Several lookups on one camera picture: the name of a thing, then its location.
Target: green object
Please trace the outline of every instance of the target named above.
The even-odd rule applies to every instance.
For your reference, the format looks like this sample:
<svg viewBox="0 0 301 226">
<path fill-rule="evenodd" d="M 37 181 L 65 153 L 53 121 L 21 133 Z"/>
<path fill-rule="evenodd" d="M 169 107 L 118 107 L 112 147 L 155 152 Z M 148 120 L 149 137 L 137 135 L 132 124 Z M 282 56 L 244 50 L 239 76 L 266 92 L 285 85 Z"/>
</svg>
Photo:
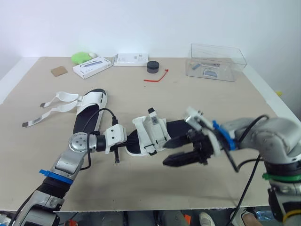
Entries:
<svg viewBox="0 0 301 226">
<path fill-rule="evenodd" d="M 83 62 L 86 62 L 91 59 L 92 57 L 90 57 L 89 54 L 85 52 L 79 52 L 71 56 L 71 61 L 76 65 L 82 64 Z"/>
<path fill-rule="evenodd" d="M 296 176 L 275 176 L 275 175 L 270 175 L 268 173 L 264 173 L 262 175 L 262 178 L 265 180 L 277 180 L 277 181 L 284 181 L 284 182 L 293 182 L 293 181 L 300 181 L 301 180 L 301 174 L 296 175 Z"/>
</svg>

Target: person's foot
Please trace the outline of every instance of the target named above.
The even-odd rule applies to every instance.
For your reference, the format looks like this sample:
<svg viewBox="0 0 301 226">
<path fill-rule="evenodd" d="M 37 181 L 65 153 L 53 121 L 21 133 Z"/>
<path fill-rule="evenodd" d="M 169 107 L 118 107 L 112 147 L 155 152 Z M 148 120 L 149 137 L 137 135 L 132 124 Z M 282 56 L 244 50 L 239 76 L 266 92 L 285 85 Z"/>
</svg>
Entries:
<svg viewBox="0 0 301 226">
<path fill-rule="evenodd" d="M 230 219 L 232 218 L 234 212 L 235 211 L 233 211 L 231 213 Z M 246 207 L 239 208 L 237 214 L 235 215 L 234 219 L 232 220 L 233 226 L 245 226 L 245 224 L 243 222 L 243 216 L 245 214 L 252 214 L 252 215 L 256 216 L 256 213 L 252 210 L 252 208 L 246 208 Z"/>
<path fill-rule="evenodd" d="M 213 222 L 211 216 L 209 216 L 205 212 L 201 212 L 199 214 L 199 223 L 201 226 L 215 226 L 215 223 Z"/>
</svg>

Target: red arrow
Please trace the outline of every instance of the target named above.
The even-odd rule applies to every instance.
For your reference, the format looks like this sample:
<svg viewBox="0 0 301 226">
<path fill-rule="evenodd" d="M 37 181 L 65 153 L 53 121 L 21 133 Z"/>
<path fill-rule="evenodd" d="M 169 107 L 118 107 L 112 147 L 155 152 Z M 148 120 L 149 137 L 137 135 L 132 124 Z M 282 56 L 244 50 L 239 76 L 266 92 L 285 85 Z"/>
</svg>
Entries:
<svg viewBox="0 0 301 226">
<path fill-rule="evenodd" d="M 161 81 L 161 79 L 164 78 L 164 76 L 167 74 L 168 71 L 169 71 L 168 69 L 165 69 L 164 75 L 159 80 L 147 80 L 147 79 L 144 79 L 143 81 L 159 82 L 159 81 Z"/>
</svg>

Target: white box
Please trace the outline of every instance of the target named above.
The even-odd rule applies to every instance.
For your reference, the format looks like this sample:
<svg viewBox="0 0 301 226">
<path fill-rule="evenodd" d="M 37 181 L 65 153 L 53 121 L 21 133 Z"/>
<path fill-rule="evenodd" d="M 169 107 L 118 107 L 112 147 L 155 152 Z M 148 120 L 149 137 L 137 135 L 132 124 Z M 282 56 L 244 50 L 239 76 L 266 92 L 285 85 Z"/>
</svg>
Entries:
<svg viewBox="0 0 301 226">
<path fill-rule="evenodd" d="M 73 67 L 73 71 L 83 79 L 87 79 L 109 67 L 112 67 L 112 63 L 106 58 L 98 56 L 92 60 L 76 65 Z"/>
<path fill-rule="evenodd" d="M 147 53 L 118 53 L 113 58 L 114 66 L 147 66 Z"/>
</svg>

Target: beige tabletop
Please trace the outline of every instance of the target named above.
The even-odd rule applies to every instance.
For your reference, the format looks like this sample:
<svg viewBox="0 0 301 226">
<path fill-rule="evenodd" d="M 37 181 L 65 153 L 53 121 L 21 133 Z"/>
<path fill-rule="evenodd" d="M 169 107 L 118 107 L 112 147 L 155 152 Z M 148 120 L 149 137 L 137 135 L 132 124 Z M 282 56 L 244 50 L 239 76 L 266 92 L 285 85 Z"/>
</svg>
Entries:
<svg viewBox="0 0 301 226">
<path fill-rule="evenodd" d="M 160 71 L 149 74 L 145 67 L 112 67 L 83 80 L 72 71 L 67 57 L 42 57 L 0 105 L 0 210 L 16 210 L 67 147 L 76 112 L 52 113 L 44 121 L 22 128 L 47 109 L 40 103 L 50 101 L 58 91 L 81 95 L 96 88 L 108 93 L 107 107 L 129 134 L 135 129 L 132 119 L 147 115 L 153 107 L 159 117 L 173 121 L 183 118 L 192 106 L 205 117 L 223 123 L 239 117 L 275 116 L 255 87 L 243 75 L 236 82 L 215 81 L 185 75 L 185 59 L 157 58 Z M 50 70 L 64 66 L 68 73 L 54 77 Z M 158 79 L 158 83 L 143 79 Z M 105 113 L 100 130 L 111 124 Z M 246 185 L 253 163 L 235 173 L 226 156 L 209 159 L 209 165 L 191 164 L 180 168 L 162 165 L 169 155 L 192 150 L 187 145 L 164 150 L 154 156 L 132 157 L 119 149 L 121 162 L 114 154 L 93 153 L 92 167 L 81 171 L 71 186 L 62 210 L 168 210 L 234 207 Z M 257 156 L 255 150 L 233 152 L 236 163 Z M 246 194 L 243 206 L 268 204 L 268 183 L 261 178 L 261 162 Z"/>
</svg>

